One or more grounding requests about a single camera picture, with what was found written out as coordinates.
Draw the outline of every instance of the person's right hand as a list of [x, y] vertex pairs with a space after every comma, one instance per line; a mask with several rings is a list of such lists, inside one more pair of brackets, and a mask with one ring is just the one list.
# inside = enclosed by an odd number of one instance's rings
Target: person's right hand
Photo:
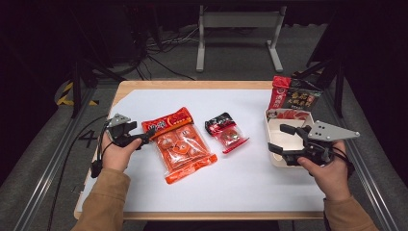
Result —
[[[333, 146], [345, 153], [343, 141], [335, 141]], [[345, 200], [351, 197], [347, 183], [347, 165], [339, 157], [335, 156], [334, 161], [324, 167], [316, 165], [305, 157], [298, 158], [297, 162], [315, 177], [316, 183], [326, 195], [327, 200]]]

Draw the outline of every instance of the clamp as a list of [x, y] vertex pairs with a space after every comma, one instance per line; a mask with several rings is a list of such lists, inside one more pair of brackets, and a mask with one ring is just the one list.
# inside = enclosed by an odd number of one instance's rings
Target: clamp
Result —
[[103, 134], [105, 132], [107, 133], [112, 143], [120, 147], [125, 147], [135, 139], [140, 138], [141, 144], [136, 150], [140, 150], [143, 145], [148, 144], [150, 142], [150, 138], [152, 138], [155, 135], [156, 130], [152, 128], [148, 130], [146, 133], [131, 136], [129, 132], [137, 128], [138, 123], [136, 121], [129, 122], [130, 120], [131, 119], [129, 117], [120, 114], [115, 114], [113, 118], [105, 122], [104, 127], [102, 129], [102, 133], [99, 137], [99, 145], [96, 154], [96, 160], [93, 161], [90, 165], [90, 176], [92, 178], [98, 177], [99, 173], [102, 170], [103, 166], [102, 160], [104, 154], [103, 152], [105, 150], [101, 152], [100, 148], [102, 146]]

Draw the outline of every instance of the black strap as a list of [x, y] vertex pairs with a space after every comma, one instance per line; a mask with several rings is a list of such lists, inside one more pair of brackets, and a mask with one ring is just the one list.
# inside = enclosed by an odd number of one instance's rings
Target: black strap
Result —
[[339, 153], [334, 153], [335, 156], [339, 157], [340, 159], [342, 159], [346, 164], [347, 164], [347, 179], [350, 178], [350, 176], [353, 174], [355, 167], [354, 164], [350, 162], [350, 160], [348, 160], [347, 155], [345, 155], [345, 153], [340, 150], [337, 147], [332, 147], [333, 149], [336, 149], [338, 151], [340, 151], [343, 155], [339, 154]]

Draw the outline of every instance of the hand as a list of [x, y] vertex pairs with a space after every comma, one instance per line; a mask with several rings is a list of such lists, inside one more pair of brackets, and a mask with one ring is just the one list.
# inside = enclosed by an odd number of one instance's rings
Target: hand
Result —
[[135, 139], [125, 147], [116, 146], [113, 143], [111, 144], [111, 139], [109, 139], [108, 134], [105, 132], [101, 148], [101, 150], [105, 150], [102, 161], [103, 168], [111, 168], [123, 172], [129, 164], [130, 156], [140, 144], [141, 139]]
[[[335, 141], [333, 146], [345, 153], [343, 141]], [[335, 156], [334, 161], [325, 167], [320, 167], [305, 157], [298, 158], [297, 162], [315, 177], [327, 200], [345, 200], [351, 197], [347, 183], [347, 165], [339, 157]]]

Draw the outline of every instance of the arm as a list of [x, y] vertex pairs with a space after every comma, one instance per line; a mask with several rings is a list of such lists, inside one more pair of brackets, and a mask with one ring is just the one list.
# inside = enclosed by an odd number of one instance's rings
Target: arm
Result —
[[[345, 153], [343, 141], [334, 142], [333, 146]], [[326, 195], [324, 213], [332, 231], [377, 230], [370, 216], [351, 195], [347, 182], [347, 165], [342, 159], [335, 157], [325, 167], [317, 166], [303, 157], [297, 161], [315, 177], [319, 188]]]
[[[123, 171], [140, 143], [141, 139], [136, 139], [126, 147], [112, 144], [106, 149], [102, 171], [85, 200], [82, 215], [72, 231], [121, 230], [123, 206], [130, 185], [130, 178]], [[102, 150], [109, 144], [110, 140], [104, 134]]]

